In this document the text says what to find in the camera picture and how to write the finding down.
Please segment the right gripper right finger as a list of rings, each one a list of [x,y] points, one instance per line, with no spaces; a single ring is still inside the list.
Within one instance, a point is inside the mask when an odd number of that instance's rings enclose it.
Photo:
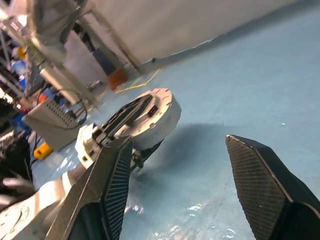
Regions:
[[[276,153],[255,140],[227,135],[237,197],[257,240],[318,240],[320,201]]]

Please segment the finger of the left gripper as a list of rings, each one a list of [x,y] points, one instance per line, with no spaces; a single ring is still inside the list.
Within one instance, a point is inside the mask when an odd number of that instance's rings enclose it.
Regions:
[[[134,150],[131,156],[131,171],[144,167],[146,160],[159,148],[163,141],[160,141],[151,148],[145,150]]]
[[[152,95],[147,94],[125,104],[102,125],[102,132],[106,134],[107,137],[113,138],[122,126],[128,125],[132,127],[134,120],[145,111],[152,99]]]

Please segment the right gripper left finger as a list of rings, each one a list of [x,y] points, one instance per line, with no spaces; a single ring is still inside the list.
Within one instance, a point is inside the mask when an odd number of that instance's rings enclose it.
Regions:
[[[106,144],[61,205],[47,240],[118,240],[129,192],[133,139]]]

